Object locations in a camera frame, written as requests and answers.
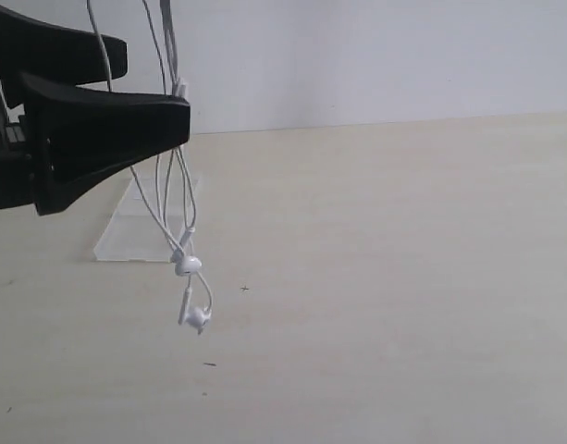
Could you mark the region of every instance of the white wall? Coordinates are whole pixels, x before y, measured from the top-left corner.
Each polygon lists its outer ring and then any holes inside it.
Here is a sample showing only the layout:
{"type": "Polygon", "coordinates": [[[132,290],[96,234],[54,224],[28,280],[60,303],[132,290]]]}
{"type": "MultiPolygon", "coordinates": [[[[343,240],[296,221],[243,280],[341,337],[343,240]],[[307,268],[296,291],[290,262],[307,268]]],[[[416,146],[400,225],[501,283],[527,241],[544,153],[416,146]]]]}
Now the white wall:
{"type": "MultiPolygon", "coordinates": [[[[85,0],[2,3],[89,28],[85,0]]],[[[173,3],[195,132],[567,110],[567,0],[173,3]]],[[[129,43],[118,86],[158,91],[141,2],[94,4],[129,43]]]]}

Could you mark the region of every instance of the earphone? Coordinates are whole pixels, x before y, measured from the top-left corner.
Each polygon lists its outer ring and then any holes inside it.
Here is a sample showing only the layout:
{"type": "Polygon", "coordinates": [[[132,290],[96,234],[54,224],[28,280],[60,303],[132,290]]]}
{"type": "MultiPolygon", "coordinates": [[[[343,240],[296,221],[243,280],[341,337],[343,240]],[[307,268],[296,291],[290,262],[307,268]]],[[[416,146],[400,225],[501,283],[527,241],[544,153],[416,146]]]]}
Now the earphone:
{"type": "MultiPolygon", "coordinates": [[[[159,48],[159,44],[157,38],[155,36],[154,31],[154,24],[152,20],[152,15],[150,12],[150,8],[147,4],[147,0],[142,0],[143,5],[145,6],[145,11],[147,14],[150,31],[152,33],[152,37],[154,39],[155,49],[159,58],[160,62],[160,70],[162,72],[162,83],[164,93],[166,93],[166,76],[164,70],[164,61],[162,58],[162,54],[159,48]]],[[[100,50],[103,56],[103,61],[105,63],[105,75],[106,75],[106,85],[108,87],[108,91],[112,92],[112,76],[111,76],[111,69],[110,69],[110,62],[108,60],[108,54],[106,52],[105,43],[103,41],[101,33],[98,31],[98,26],[96,24],[96,20],[92,11],[92,0],[87,0],[86,5],[88,8],[88,14],[90,17],[90,22],[92,24],[92,29],[96,34],[98,44],[100,46],[100,50]]],[[[187,91],[185,87],[185,82],[182,77],[178,75],[178,53],[176,49],[176,38],[174,33],[174,26],[172,24],[172,11],[170,0],[160,0],[160,9],[162,12],[162,23],[164,26],[164,37],[165,37],[165,45],[166,45],[166,58],[168,62],[169,74],[170,79],[172,80],[172,94],[186,98],[187,91]]],[[[194,198],[194,193],[192,190],[192,180],[191,180],[191,172],[189,171],[186,158],[184,153],[182,152],[182,147],[179,146],[173,149],[170,152],[169,162],[168,162],[168,170],[166,174],[166,183],[165,183],[165,191],[164,191],[164,200],[162,202],[161,193],[160,193],[160,178],[159,178],[159,171],[161,166],[161,156],[156,157],[155,162],[155,192],[156,192],[156,207],[157,213],[154,211],[152,206],[150,205],[149,199],[145,195],[143,191],[141,181],[137,174],[137,171],[133,166],[130,167],[131,174],[139,192],[142,196],[143,203],[147,207],[150,215],[154,219],[156,225],[160,227],[162,232],[166,237],[166,241],[170,248],[172,249],[172,255],[170,257],[170,262],[175,264],[175,274],[178,277],[187,278],[188,283],[184,290],[183,298],[182,298],[182,305],[180,306],[179,311],[179,325],[183,323],[188,324],[189,326],[195,328],[197,333],[201,335],[203,333],[205,327],[211,320],[212,316],[212,307],[213,307],[213,293],[203,277],[201,273],[202,262],[201,260],[194,255],[194,248],[192,246],[192,235],[195,232],[195,224],[197,219],[197,207],[194,198]],[[170,181],[170,172],[174,163],[174,158],[176,157],[178,164],[180,166],[180,172],[182,175],[182,182],[183,182],[183,191],[184,191],[184,225],[185,230],[182,234],[180,240],[176,240],[175,237],[169,230],[166,221],[166,208],[167,208],[167,201],[168,201],[168,194],[169,194],[169,181],[170,181]],[[192,206],[192,219],[191,223],[188,222],[187,218],[187,189],[188,194],[190,196],[191,206],[192,206]],[[191,247],[192,254],[187,254],[187,247],[191,247]],[[192,297],[192,277],[196,276],[198,279],[201,280],[209,299],[209,303],[205,308],[193,307],[191,308],[191,297],[192,297]]]]}

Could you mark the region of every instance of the transparent acrylic block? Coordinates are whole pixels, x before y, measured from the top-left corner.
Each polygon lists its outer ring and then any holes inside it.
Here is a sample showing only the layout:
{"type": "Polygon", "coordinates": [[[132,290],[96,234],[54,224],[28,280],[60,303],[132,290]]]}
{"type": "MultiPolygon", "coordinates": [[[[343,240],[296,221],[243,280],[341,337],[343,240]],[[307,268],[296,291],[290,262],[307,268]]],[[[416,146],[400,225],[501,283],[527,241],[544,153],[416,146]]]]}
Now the transparent acrylic block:
{"type": "MultiPolygon", "coordinates": [[[[165,180],[161,178],[161,183],[164,184],[165,180]]],[[[141,183],[152,208],[157,211],[154,178],[141,177],[141,183]]],[[[200,178],[193,178],[195,198],[198,196],[200,184],[200,178]]],[[[172,174],[166,221],[177,239],[184,231],[183,205],[181,177],[172,174]]],[[[188,214],[191,214],[190,202],[188,214]]],[[[97,261],[169,262],[172,250],[145,207],[135,180],[131,179],[105,232],[94,247],[94,254],[97,261]]]]}

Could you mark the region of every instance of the clamp jaw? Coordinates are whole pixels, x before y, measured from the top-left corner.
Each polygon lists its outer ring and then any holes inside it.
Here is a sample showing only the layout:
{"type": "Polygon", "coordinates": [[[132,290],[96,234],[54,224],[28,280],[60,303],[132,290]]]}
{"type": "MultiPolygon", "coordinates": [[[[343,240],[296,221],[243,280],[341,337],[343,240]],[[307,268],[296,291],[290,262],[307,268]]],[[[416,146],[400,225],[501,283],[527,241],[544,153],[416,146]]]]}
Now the clamp jaw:
{"type": "MultiPolygon", "coordinates": [[[[127,74],[127,44],[103,37],[114,79],[127,74]]],[[[0,209],[66,210],[118,171],[189,140],[180,97],[100,92],[93,33],[61,28],[0,6],[0,209]],[[19,122],[8,110],[23,105],[19,122]]]]}

